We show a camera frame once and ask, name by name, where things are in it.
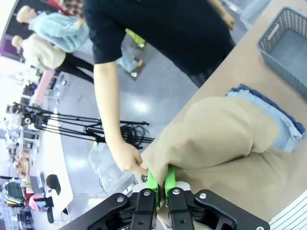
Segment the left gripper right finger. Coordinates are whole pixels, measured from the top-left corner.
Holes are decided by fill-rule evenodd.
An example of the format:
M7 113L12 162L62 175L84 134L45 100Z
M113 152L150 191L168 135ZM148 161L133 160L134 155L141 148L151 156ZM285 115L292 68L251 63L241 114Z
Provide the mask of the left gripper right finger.
M175 168L168 167L165 178L165 205L172 229L194 230L195 224L207 230L269 230L268 222L236 206L208 189L196 194L186 182L177 182Z

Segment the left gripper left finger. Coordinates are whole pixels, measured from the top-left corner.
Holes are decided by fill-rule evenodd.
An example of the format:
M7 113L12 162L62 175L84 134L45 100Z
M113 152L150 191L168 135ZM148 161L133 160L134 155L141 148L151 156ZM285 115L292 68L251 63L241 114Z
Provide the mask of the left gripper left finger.
M98 205L89 230L151 230L159 207L159 185L149 170L146 183L137 184L131 196L115 193Z

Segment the person's left hand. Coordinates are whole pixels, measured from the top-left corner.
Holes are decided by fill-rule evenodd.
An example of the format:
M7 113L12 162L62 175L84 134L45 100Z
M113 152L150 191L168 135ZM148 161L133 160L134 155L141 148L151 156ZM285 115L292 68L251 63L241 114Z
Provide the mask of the person's left hand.
M226 23L228 28L232 31L235 26L235 20L229 13L224 13L222 16L223 21Z

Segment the person's right hand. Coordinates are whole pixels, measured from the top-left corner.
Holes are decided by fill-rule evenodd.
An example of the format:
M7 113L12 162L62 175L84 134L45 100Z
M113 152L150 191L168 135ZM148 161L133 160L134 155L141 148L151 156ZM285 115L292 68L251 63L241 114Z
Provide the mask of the person's right hand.
M109 148L119 169L132 172L137 176L148 175L148 171L141 167L143 161L134 146L125 141L119 141L110 145Z

